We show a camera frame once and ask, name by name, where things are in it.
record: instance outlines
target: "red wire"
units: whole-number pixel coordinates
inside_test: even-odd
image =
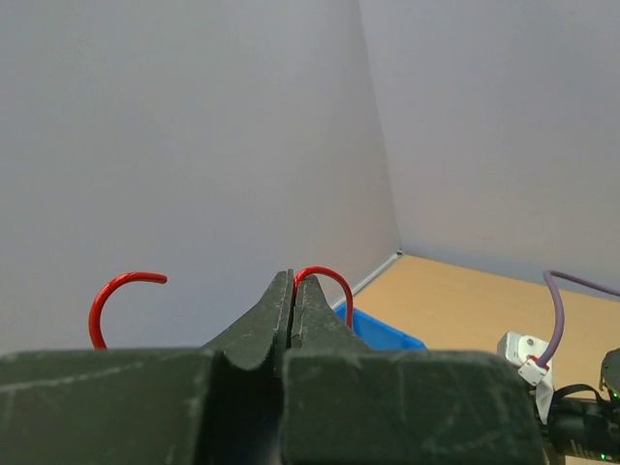
[[[325,276],[329,276],[331,279],[337,281],[338,284],[342,287],[342,290],[345,292],[345,299],[347,301],[345,323],[348,327],[353,327],[353,293],[351,292],[351,287],[349,287],[349,283],[347,283],[347,280],[338,273],[336,273],[333,269],[329,269],[324,266],[308,266],[307,268],[303,268],[294,277],[293,299],[295,299],[297,295],[297,287],[299,286],[299,283],[311,274],[323,274]]]
[[[101,313],[104,310],[106,301],[118,288],[127,283],[133,283],[136,281],[166,284],[168,282],[168,277],[159,273],[134,271],[116,276],[109,283],[103,286],[93,300],[93,304],[90,307],[90,313],[88,314],[88,333],[90,334],[90,340],[92,341],[95,349],[108,348],[106,341],[104,340],[104,335],[101,332]]]

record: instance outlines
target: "blue container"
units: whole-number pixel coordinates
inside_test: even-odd
[[[346,304],[335,309],[342,321],[345,320]],[[355,309],[353,314],[353,331],[362,341],[378,351],[424,351],[426,346],[415,337],[388,326],[370,315]]]

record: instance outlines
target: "white connector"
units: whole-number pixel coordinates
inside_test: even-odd
[[[538,366],[533,358],[528,358],[517,370],[517,373],[531,386],[535,387],[544,379],[548,370],[546,367]]]
[[[546,367],[536,364],[548,343],[538,337],[507,332],[497,345],[497,353],[510,364],[517,366],[517,373],[530,386],[536,388],[536,407],[542,424],[546,424],[553,400],[553,362]]]

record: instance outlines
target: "curved red wire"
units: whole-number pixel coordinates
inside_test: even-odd
[[[121,286],[127,283],[142,281],[146,283],[166,284],[168,276],[159,273],[149,273],[147,271],[133,271],[131,273],[116,276],[109,283],[102,287],[90,307],[88,314],[88,334],[95,349],[107,349],[104,335],[101,332],[101,313],[109,297]]]
[[[345,323],[348,327],[353,327],[353,293],[351,292],[351,287],[349,286],[349,283],[347,283],[347,280],[336,273],[333,269],[326,268],[324,266],[308,266],[307,268],[303,268],[294,277],[294,298],[295,295],[297,295],[297,287],[299,286],[299,283],[311,274],[323,274],[324,276],[329,276],[331,279],[337,281],[342,287],[347,301]]]

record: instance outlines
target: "wooden surface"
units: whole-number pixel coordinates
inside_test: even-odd
[[[568,291],[562,298],[566,326],[553,358],[555,386],[597,387],[603,357],[619,346],[620,303]],[[429,349],[495,353],[497,342],[509,330],[544,340],[553,331],[553,304],[545,285],[408,256],[355,301],[356,308],[416,336]],[[569,459],[567,463],[600,462]]]

